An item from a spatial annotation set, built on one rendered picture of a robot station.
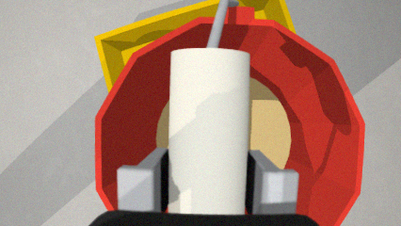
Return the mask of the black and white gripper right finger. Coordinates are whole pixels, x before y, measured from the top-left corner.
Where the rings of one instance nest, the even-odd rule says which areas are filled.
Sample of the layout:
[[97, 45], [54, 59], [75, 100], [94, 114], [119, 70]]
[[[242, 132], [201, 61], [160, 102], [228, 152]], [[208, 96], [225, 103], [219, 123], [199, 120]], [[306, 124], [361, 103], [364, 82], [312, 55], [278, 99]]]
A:
[[249, 150], [245, 199], [248, 214], [295, 214], [298, 178], [294, 169], [279, 169], [260, 150]]

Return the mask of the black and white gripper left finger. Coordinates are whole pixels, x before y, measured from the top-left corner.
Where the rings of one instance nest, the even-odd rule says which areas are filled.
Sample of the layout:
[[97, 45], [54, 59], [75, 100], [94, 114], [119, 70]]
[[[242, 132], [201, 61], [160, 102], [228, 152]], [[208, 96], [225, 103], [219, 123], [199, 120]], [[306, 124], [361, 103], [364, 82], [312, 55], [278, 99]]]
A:
[[118, 210], [166, 212], [168, 148], [156, 148], [137, 166], [117, 169]]

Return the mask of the yellow square tray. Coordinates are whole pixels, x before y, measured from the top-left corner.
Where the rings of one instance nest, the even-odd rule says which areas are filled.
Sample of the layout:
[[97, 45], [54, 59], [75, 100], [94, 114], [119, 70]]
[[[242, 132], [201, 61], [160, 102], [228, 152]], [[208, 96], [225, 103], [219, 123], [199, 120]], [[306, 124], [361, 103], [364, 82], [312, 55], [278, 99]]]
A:
[[[274, 20], [296, 34], [284, 0], [238, 2], [241, 7], [254, 8], [254, 19]], [[215, 17], [218, 3], [219, 0], [200, 2], [95, 36], [108, 93], [133, 52], [197, 17]]]

